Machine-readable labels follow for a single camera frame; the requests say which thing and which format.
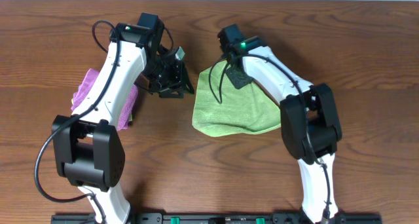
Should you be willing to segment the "light green microfibre cloth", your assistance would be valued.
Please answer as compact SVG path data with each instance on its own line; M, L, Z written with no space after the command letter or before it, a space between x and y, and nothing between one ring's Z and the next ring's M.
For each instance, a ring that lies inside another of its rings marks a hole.
M200 72L192 126L211 137L256 135L280 128L277 104L256 83L236 89L228 77L221 76L226 63Z

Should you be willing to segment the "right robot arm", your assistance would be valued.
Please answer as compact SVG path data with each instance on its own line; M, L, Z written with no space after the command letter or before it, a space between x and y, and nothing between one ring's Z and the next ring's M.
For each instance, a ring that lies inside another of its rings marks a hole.
M305 217L311 223L330 223L338 212L333 163L342 138L331 88L293 73L264 40L244 37L236 24L217 37L228 61L224 74L234 87L256 81L280 107L282 140L299 164Z

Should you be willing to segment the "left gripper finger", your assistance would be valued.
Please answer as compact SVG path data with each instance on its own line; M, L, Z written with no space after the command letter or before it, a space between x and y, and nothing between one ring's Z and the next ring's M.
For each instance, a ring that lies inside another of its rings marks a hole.
M193 85L191 83L191 80L189 79L189 74L187 73L186 68L182 69L181 82L183 83L183 93L193 95L194 94L194 88L193 88Z
M183 89L179 88L166 88L158 93L160 98L184 98Z

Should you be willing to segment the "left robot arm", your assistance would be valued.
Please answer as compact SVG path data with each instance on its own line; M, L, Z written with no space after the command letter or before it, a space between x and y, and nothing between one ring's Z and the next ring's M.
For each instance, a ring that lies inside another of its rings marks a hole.
M52 223L142 223L120 186L125 152L117 132L123 107L137 78L160 98L194 94L182 48L161 45L165 27L154 14L142 13L137 24L111 28L106 61L85 99L71 116L58 115L50 141L58 175L87 198L93 214L54 215Z

